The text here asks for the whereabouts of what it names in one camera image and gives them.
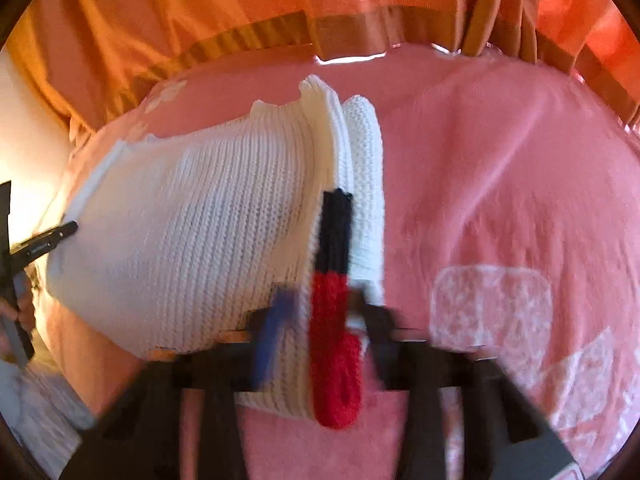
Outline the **person's left hand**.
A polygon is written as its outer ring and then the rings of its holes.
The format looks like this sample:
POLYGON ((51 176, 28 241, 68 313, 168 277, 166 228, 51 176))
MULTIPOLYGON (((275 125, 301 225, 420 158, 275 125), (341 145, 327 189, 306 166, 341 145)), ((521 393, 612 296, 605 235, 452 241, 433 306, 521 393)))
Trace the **person's left hand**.
POLYGON ((26 275, 18 276, 13 288, 1 289, 1 359, 21 362, 35 354, 32 331, 35 328, 32 283, 26 275))

